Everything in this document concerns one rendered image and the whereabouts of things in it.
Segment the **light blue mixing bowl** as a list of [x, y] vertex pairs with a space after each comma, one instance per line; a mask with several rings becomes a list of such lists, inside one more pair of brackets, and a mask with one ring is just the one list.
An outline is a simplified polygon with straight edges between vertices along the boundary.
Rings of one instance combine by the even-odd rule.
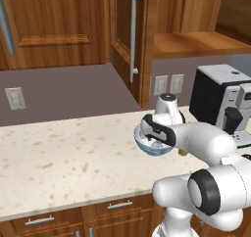
[[150, 156], [162, 156], [173, 149], [171, 146], [157, 141], [154, 138], [148, 139], [143, 135], [140, 125], [134, 129], [133, 136], [137, 146]]

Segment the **open wooden cabinet door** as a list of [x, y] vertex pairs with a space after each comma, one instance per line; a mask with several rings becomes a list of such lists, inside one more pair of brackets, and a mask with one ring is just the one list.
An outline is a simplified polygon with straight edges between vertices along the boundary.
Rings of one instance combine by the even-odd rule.
[[123, 80], [125, 86], [140, 104], [141, 80], [143, 76], [143, 58], [145, 41], [145, 5], [147, 0], [136, 1], [136, 32], [134, 66], [138, 74], [130, 82], [129, 49], [130, 49], [130, 24], [131, 0], [110, 0], [110, 61]]

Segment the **wooden cabinet shelf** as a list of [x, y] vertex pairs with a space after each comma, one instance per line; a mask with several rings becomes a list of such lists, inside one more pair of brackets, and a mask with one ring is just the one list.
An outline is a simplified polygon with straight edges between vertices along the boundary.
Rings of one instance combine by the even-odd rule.
[[217, 32], [158, 33], [153, 59], [179, 59], [251, 53], [251, 46]]

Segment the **black and white coffee machine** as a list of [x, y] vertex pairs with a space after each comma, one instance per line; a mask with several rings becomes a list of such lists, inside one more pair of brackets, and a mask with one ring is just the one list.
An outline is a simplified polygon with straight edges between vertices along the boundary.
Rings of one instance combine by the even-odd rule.
[[251, 77], [229, 65], [199, 66], [189, 111], [198, 121], [227, 132], [238, 148], [251, 146]]

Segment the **wooden drawer front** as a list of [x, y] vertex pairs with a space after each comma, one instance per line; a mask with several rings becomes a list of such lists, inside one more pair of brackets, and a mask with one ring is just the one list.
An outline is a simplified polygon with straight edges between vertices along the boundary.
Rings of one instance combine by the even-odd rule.
[[[50, 214], [55, 217], [52, 222], [25, 226], [29, 218], [35, 220], [48, 217]], [[84, 236], [80, 208], [13, 219], [11, 224], [17, 237], [75, 237], [76, 231], [80, 231], [81, 237]]]
[[[120, 208], [120, 209], [115, 209], [115, 210], [107, 210], [107, 207], [110, 205], [110, 203], [114, 205], [118, 203], [127, 202], [127, 200], [132, 201], [133, 205]], [[153, 197], [151, 194], [128, 197], [124, 199], [113, 200], [109, 202], [96, 204], [95, 205], [95, 212], [96, 212], [95, 218], [104, 219], [104, 218], [110, 218], [110, 217], [117, 217], [117, 216], [122, 216], [122, 215], [149, 210], [152, 208], [153, 208]]]

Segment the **white wall outlet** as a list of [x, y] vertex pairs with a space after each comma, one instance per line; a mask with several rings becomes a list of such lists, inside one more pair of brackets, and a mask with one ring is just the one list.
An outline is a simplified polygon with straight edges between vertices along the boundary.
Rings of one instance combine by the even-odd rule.
[[160, 75], [155, 78], [154, 95], [159, 96], [167, 90], [168, 77], [166, 75]]
[[5, 92], [12, 110], [23, 110], [26, 108], [25, 99], [20, 87], [6, 88]]
[[174, 74], [172, 76], [170, 92], [173, 94], [180, 94], [183, 85], [183, 74]]

